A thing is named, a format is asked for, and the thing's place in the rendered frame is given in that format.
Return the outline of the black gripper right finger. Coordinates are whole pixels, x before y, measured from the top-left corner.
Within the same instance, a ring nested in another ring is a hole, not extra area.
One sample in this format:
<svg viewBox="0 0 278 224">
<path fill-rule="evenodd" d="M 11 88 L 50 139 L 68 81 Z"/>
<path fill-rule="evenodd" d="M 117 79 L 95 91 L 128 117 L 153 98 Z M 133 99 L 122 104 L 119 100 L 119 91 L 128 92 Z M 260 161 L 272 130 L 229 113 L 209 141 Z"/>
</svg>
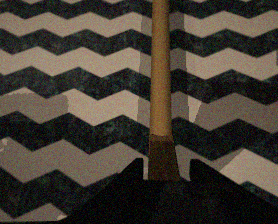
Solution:
<svg viewBox="0 0 278 224">
<path fill-rule="evenodd" d="M 190 181 L 230 183 L 237 224 L 278 224 L 278 207 L 246 190 L 199 159 L 190 160 Z"/>
</svg>

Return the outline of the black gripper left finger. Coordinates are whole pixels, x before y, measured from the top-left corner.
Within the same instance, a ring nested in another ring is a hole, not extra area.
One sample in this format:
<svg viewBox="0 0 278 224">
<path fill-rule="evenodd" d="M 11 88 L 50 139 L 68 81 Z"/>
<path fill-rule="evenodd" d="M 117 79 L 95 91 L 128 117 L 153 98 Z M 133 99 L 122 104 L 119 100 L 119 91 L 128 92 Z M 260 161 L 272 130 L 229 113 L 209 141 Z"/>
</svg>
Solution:
<svg viewBox="0 0 278 224">
<path fill-rule="evenodd" d="M 143 158 L 135 158 L 100 192 L 61 220 L 6 221 L 0 224 L 133 224 L 137 179 L 143 179 Z"/>
</svg>

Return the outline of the tan wooden pole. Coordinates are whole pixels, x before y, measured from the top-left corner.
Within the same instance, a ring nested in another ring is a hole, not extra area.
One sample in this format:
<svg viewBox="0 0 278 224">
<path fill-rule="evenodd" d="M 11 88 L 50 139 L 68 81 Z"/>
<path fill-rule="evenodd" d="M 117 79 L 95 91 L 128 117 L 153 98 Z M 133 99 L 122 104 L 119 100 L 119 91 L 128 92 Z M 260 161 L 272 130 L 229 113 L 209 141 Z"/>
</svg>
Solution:
<svg viewBox="0 0 278 224">
<path fill-rule="evenodd" d="M 169 0 L 152 0 L 148 180 L 135 182 L 133 224 L 237 224 L 230 183 L 180 179 L 172 136 Z"/>
</svg>

